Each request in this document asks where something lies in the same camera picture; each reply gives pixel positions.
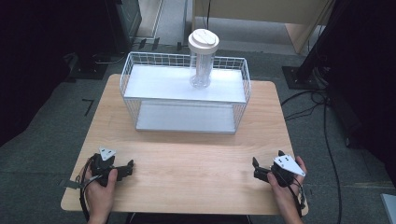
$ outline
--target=hand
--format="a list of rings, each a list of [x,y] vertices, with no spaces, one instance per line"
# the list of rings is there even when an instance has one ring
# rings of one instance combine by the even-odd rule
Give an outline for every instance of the hand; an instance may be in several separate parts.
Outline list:
[[[306,173],[306,168],[303,160],[300,157],[296,157],[297,164],[300,165],[301,169]],[[298,215],[293,196],[288,188],[282,188],[278,185],[276,177],[272,173],[268,173],[268,182],[270,183],[276,205],[280,211],[280,215],[285,219],[286,223],[303,223]],[[304,177],[301,175],[295,176],[297,181],[302,185]],[[294,191],[295,195],[299,194],[299,186],[297,181],[294,180],[295,184],[291,184],[290,187]]]
[[[107,187],[101,186],[97,181],[93,181],[85,189],[85,197],[90,207],[90,220],[88,223],[106,223],[108,215],[114,203],[114,191],[117,182],[117,169],[112,169],[108,175]],[[92,177],[91,166],[88,166],[85,179]]]

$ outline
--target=gray carpet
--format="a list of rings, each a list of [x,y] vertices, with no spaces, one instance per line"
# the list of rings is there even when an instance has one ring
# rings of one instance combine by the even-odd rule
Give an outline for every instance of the gray carpet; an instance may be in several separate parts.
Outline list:
[[[146,45],[141,51],[151,51]],[[188,53],[159,46],[155,52]],[[247,59],[250,78],[276,84],[280,102],[298,91],[288,89],[281,66],[298,66],[302,56],[219,50],[219,56]],[[78,212],[66,212],[60,204],[64,189],[57,184],[69,178],[106,80],[122,71],[124,61],[111,64],[103,80],[63,82],[36,114],[28,129],[0,147],[0,223],[83,223]],[[283,106],[285,116],[313,105],[302,95]],[[323,132],[323,105],[312,115],[287,121],[295,155],[308,168],[304,182],[309,213],[305,223],[336,223],[339,199],[334,169]],[[364,149],[345,147],[343,130],[331,108],[327,132],[341,185],[342,223],[388,223],[380,194],[396,194],[382,162]],[[126,214],[114,213],[109,223],[123,223]],[[256,223],[283,223],[277,216],[252,216]]]

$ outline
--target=black stand base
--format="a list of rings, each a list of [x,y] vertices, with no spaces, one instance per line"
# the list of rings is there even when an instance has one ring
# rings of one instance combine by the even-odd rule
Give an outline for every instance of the black stand base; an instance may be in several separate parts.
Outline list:
[[[299,67],[282,66],[283,75],[288,83],[289,89],[293,90],[319,90],[319,86],[315,77],[311,74],[305,81],[297,79],[297,71]]]
[[[74,65],[68,78],[102,80],[107,70],[107,64],[95,63],[91,67],[81,68],[79,61]]]

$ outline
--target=person's left hand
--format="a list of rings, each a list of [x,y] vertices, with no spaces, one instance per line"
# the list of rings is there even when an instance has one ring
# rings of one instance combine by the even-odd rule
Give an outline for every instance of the person's left hand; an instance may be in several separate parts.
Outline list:
[[[117,182],[117,169],[112,169],[108,175],[107,186],[101,186],[97,181],[93,181],[85,189],[85,197],[90,207],[90,220],[88,223],[106,223],[108,215],[114,203],[114,191]],[[92,177],[91,166],[88,166],[85,179]]]

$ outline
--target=bottle body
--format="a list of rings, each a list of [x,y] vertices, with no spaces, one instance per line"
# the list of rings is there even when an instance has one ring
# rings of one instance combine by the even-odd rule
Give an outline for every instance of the bottle body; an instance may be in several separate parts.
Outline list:
[[[203,89],[210,85],[210,75],[213,69],[215,53],[200,54],[191,51],[190,84],[196,89]]]

